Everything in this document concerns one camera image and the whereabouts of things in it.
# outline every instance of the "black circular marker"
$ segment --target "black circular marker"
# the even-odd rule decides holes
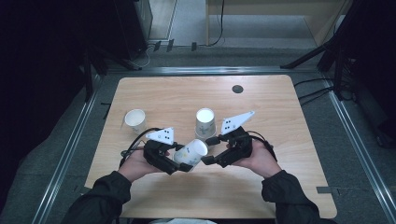
[[[239,85],[234,85],[233,86],[233,92],[235,93],[241,93],[242,91],[244,91],[244,88],[239,86]]]

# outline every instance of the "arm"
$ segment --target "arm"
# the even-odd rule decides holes
[[[333,223],[320,219],[317,206],[306,198],[298,179],[283,171],[261,142],[253,141],[252,146],[250,157],[233,165],[264,177],[262,197],[276,204],[277,223]]]
[[[131,200],[130,188],[144,175],[160,172],[135,151],[116,172],[95,181],[93,188],[79,197],[69,208],[62,223],[111,223]]]

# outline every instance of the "hand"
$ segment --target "hand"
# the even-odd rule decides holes
[[[264,178],[271,177],[282,170],[262,142],[253,140],[251,145],[253,150],[250,157],[236,161],[233,165],[248,168]]]
[[[143,150],[136,150],[129,156],[118,172],[132,183],[144,175],[159,173],[161,170],[146,161],[143,157]]]

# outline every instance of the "black jacket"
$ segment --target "black jacket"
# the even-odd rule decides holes
[[[118,172],[96,180],[92,190],[69,208],[62,223],[111,223],[131,200],[131,182]],[[320,219],[318,207],[309,201],[294,175],[281,171],[262,181],[262,197],[276,204],[278,224],[334,223]]]

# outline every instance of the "person's left hand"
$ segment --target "person's left hand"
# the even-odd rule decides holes
[[[136,150],[120,167],[118,172],[132,183],[144,175],[159,173],[161,170],[146,161],[143,157],[143,150]]]

